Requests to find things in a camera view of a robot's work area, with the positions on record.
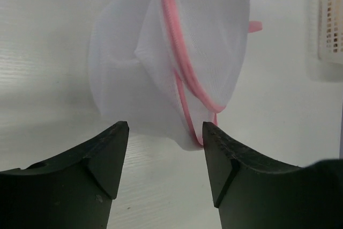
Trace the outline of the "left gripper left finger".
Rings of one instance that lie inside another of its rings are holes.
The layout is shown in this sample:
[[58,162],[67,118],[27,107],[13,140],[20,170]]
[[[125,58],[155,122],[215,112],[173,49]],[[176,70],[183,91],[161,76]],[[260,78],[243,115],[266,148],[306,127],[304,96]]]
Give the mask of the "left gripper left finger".
[[129,126],[120,121],[97,136],[23,170],[23,196],[40,200],[117,196]]

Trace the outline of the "white mesh laundry bag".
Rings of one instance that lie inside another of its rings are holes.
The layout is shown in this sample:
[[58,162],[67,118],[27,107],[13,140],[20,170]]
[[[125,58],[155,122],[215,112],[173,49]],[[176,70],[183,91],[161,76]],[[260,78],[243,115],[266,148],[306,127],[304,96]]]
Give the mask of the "white mesh laundry bag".
[[202,148],[242,69],[249,0],[113,0],[94,24],[89,78],[94,102],[131,132]]

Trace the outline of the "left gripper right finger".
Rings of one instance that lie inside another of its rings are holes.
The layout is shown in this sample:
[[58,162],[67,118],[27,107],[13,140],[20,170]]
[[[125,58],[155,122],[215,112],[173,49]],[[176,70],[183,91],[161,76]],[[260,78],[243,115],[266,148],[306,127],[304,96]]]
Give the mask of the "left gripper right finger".
[[262,174],[289,173],[300,169],[244,145],[212,122],[203,123],[202,135],[215,208],[220,207],[240,168]]

